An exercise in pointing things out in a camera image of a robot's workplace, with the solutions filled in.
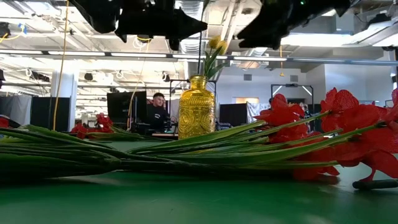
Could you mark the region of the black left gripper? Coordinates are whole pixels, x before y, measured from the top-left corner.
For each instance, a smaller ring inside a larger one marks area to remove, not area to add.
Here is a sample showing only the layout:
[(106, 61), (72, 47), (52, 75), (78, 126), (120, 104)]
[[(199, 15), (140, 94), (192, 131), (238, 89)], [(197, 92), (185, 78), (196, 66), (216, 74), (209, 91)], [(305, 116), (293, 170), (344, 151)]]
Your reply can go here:
[(122, 0), (122, 13), (114, 33), (124, 42), (128, 35), (166, 36), (169, 45), (178, 51), (180, 42), (207, 29), (208, 24), (174, 9), (175, 0)]

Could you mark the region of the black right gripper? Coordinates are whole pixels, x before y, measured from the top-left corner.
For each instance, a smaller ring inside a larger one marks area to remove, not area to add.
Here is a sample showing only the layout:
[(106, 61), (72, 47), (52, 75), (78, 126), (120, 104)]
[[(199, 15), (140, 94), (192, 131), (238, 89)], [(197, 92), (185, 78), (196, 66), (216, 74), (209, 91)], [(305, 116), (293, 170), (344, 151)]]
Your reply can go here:
[(278, 49), (281, 34), (331, 10), (342, 16), (351, 5), (352, 0), (264, 0), (259, 18), (237, 35), (239, 46)]

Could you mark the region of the amber glass vase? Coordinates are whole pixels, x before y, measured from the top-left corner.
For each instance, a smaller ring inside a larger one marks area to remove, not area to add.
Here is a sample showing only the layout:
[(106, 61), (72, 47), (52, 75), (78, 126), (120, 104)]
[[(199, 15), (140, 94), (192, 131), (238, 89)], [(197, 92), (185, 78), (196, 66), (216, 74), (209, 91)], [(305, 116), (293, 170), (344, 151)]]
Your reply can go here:
[(178, 138), (186, 139), (215, 131), (215, 95), (206, 89), (203, 75), (189, 79), (190, 88), (180, 97), (178, 107)]

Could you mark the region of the blue artificial flower bunch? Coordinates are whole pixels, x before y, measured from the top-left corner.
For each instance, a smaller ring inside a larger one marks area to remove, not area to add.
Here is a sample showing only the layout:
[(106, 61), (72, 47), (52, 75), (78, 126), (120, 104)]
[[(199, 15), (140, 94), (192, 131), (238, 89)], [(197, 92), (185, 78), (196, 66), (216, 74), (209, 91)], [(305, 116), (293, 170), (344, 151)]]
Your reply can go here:
[(358, 190), (390, 189), (398, 187), (398, 179), (356, 181), (352, 186)]
[(257, 123), (177, 141), (111, 128), (93, 140), (37, 126), (0, 128), (0, 181), (104, 174), (116, 170), (220, 174), (271, 164), (292, 168), (290, 159), (314, 151), (289, 142), (265, 145), (273, 131), (252, 132)]

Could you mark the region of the yellow hanging pendant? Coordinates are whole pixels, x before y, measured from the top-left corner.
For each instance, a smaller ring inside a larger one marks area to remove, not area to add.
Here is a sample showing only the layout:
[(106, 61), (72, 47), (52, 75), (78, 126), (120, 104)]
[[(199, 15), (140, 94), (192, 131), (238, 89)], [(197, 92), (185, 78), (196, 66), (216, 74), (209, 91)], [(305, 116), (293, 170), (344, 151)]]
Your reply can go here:
[(282, 59), (280, 61), (280, 77), (284, 77), (285, 75), (283, 73), (284, 63), (283, 63), (283, 55), (282, 55), (282, 45), (280, 45), (280, 47), (279, 47), (279, 53), (280, 53), (280, 58)]

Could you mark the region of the white hanging cloth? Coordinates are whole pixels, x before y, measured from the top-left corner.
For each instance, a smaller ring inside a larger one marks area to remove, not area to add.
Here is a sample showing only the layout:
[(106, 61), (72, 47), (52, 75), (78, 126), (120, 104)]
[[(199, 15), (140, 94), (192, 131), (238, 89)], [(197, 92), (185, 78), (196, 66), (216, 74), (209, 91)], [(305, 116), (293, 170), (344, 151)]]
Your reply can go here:
[(253, 123), (256, 121), (255, 116), (259, 116), (260, 112), (263, 110), (268, 110), (271, 108), (269, 103), (246, 103), (247, 109), (247, 121), (248, 123)]

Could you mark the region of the black partition panel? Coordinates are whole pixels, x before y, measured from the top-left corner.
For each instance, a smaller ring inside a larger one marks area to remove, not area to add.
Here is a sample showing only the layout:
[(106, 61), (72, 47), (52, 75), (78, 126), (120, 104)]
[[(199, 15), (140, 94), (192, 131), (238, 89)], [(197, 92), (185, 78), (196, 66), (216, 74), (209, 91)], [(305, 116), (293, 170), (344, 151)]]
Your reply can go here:
[[(33, 97), (30, 109), (30, 124), (53, 128), (53, 113), (56, 97)], [(58, 98), (55, 130), (67, 132), (70, 122), (70, 98)]]
[(220, 105), (219, 120), (232, 126), (248, 123), (248, 109), (246, 103)]

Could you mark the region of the seated person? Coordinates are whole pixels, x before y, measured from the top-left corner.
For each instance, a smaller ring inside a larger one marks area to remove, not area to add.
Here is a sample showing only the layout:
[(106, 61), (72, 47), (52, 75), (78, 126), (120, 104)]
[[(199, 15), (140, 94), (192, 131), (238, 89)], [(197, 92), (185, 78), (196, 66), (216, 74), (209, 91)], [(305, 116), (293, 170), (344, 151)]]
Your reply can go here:
[(165, 98), (162, 93), (155, 93), (152, 102), (147, 105), (146, 123), (156, 131), (165, 130), (165, 122), (176, 122), (176, 118), (169, 115), (164, 107)]

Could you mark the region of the black computer monitor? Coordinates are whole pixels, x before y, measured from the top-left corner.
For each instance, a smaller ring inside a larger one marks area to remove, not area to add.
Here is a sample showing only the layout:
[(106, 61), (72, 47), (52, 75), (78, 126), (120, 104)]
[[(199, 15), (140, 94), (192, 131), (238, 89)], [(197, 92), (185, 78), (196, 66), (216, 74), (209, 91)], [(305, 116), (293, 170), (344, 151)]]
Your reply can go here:
[(108, 93), (106, 95), (108, 116), (114, 123), (127, 123), (128, 118), (143, 122), (147, 116), (145, 91)]

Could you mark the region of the long ceiling light bar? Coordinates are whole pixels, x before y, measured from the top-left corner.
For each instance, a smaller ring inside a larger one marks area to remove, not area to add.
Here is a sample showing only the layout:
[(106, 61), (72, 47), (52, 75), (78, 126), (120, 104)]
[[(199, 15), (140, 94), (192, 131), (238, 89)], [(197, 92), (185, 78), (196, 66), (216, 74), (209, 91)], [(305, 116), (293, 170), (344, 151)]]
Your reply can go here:
[[(23, 56), (62, 56), (62, 51), (48, 51), (48, 50), (15, 50), (15, 49), (0, 49), (0, 54), (3, 55), (23, 55)], [(190, 55), (190, 54), (152, 54), (152, 53), (125, 53), (125, 52), (84, 52), (84, 51), (66, 51), (67, 57), (80, 58), (167, 58), (167, 59), (204, 59), (205, 56)], [(347, 64), (347, 65), (369, 65), (369, 66), (390, 66), (398, 67), (398, 61), (386, 60), (363, 60), (363, 59), (346, 59), (346, 58), (304, 58), (304, 57), (266, 57), (266, 56), (234, 56), (234, 55), (219, 55), (217, 60), (238, 60), (238, 61), (257, 61), (257, 62), (288, 62), (288, 63), (324, 63), (324, 64)]]

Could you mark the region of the white pillar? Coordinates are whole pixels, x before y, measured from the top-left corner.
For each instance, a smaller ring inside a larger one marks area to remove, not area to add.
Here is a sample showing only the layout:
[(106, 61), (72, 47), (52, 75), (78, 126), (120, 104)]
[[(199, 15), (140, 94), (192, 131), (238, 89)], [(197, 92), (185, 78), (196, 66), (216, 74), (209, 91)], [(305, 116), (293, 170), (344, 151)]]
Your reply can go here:
[(69, 132), (75, 126), (75, 111), (79, 71), (60, 69), (52, 72), (50, 96), (53, 102), (58, 98), (56, 125), (57, 131)]

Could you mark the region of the green table mat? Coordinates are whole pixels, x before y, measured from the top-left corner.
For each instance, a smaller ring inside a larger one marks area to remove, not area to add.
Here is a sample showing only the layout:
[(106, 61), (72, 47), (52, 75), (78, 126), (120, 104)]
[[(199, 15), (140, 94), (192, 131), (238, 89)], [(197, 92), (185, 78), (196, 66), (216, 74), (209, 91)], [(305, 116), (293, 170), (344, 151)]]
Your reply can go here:
[(0, 224), (398, 224), (398, 189), (112, 172), (0, 185)]

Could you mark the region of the grey cloth partition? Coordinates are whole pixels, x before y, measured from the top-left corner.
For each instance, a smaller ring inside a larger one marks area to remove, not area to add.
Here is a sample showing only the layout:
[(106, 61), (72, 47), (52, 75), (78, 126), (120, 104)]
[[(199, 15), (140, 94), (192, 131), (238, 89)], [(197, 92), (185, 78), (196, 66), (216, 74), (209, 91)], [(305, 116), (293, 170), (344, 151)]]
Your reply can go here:
[(30, 124), (31, 105), (31, 96), (0, 96), (0, 114), (21, 125)]

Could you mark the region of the grey rectangular air duct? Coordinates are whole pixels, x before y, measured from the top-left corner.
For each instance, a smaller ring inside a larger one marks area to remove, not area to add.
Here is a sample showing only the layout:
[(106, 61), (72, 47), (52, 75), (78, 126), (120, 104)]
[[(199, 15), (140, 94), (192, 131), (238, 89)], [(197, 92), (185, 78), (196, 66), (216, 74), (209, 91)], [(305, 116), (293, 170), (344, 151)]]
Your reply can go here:
[(290, 33), (298, 34), (354, 34), (354, 17), (348, 16), (320, 16), (310, 20), (305, 25), (299, 25)]

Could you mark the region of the black metal frame stand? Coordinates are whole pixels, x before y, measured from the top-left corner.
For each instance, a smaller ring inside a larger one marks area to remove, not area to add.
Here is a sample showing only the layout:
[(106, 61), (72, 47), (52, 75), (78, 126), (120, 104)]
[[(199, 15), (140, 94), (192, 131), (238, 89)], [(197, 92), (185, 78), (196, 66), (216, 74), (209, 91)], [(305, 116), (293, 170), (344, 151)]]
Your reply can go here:
[(311, 85), (299, 85), (297, 83), (286, 83), (286, 84), (271, 84), (271, 98), (282, 88), (302, 88), (311, 96), (311, 106), (315, 107), (314, 102), (314, 88)]

